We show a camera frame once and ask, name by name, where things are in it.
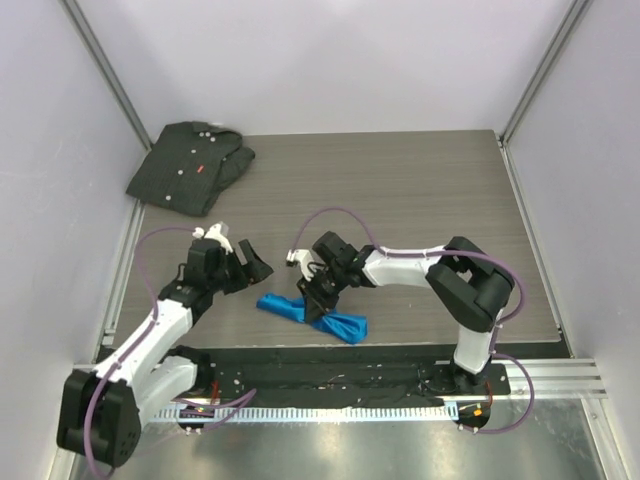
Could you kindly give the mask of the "blue satin napkin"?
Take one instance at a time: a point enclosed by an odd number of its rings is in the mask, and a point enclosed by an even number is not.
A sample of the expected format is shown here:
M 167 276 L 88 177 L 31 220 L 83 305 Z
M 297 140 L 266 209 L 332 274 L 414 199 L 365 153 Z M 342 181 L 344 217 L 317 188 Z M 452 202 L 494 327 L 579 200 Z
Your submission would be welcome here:
M 318 319 L 307 323 L 305 321 L 305 302 L 302 297 L 291 299 L 267 293 L 257 300 L 256 307 L 294 323 L 306 324 L 346 344 L 359 344 L 368 336 L 368 320 L 366 316 L 362 315 L 343 314 L 331 310 Z

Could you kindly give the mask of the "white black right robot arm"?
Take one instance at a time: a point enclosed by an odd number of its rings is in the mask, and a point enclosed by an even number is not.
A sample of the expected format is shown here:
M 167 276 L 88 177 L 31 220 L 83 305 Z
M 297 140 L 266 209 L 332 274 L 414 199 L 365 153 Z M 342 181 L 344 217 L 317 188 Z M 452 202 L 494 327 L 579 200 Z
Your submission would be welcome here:
M 496 330 L 519 286 L 505 264 L 461 236 L 422 250 L 374 244 L 357 249 L 328 231 L 309 250 L 289 250 L 286 264 L 300 269 L 297 288 L 308 323 L 334 310 L 347 288 L 431 290 L 458 324 L 457 344 L 441 381 L 465 395 L 477 393 L 488 381 Z

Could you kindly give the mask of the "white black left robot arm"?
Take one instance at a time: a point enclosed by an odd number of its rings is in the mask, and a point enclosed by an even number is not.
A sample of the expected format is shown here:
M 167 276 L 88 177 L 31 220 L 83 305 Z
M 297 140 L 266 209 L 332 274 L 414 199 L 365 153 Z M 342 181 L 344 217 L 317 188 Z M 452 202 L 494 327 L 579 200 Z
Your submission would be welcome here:
M 248 240 L 239 247 L 227 249 L 217 239 L 193 241 L 186 262 L 134 333 L 91 370 L 71 372 L 63 387 L 58 447 L 118 468 L 162 407 L 185 393 L 200 399 L 211 391 L 210 355 L 177 342 L 216 294 L 242 291 L 272 275 Z

